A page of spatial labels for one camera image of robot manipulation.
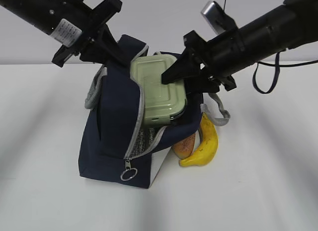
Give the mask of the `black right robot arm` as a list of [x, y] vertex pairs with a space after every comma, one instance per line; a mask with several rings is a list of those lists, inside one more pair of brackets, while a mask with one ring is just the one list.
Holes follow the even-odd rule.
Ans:
[[216, 37], [206, 41], [195, 31], [186, 34], [183, 53], [161, 76], [163, 84], [184, 81], [188, 93], [235, 89], [234, 73], [318, 39], [318, 0], [284, 0], [243, 27], [215, 1], [201, 13]]

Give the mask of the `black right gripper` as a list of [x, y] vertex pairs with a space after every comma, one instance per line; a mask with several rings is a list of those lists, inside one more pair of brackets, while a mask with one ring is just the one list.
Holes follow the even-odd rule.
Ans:
[[192, 30], [184, 37], [185, 50], [161, 75], [162, 84], [185, 79], [186, 94], [217, 93], [220, 86], [230, 91], [237, 87], [231, 65], [244, 45], [237, 29], [205, 41]]

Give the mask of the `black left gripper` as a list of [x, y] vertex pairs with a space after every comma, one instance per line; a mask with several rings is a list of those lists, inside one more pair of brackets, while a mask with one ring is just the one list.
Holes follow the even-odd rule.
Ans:
[[61, 46], [53, 56], [52, 63], [62, 67], [72, 55], [79, 55], [83, 62], [106, 64], [108, 61], [116, 61], [120, 65], [128, 63], [128, 57], [107, 25], [109, 19], [120, 12], [121, 7], [120, 0], [104, 0], [96, 6], [90, 13], [88, 25], [79, 39], [70, 47]]

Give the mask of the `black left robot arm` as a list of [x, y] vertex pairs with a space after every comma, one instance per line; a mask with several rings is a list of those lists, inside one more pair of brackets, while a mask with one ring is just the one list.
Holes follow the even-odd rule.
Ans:
[[120, 12], [120, 0], [103, 0], [95, 8], [84, 0], [0, 0], [0, 5], [61, 43], [52, 58], [59, 67], [71, 56], [99, 64], [129, 63], [107, 25]]

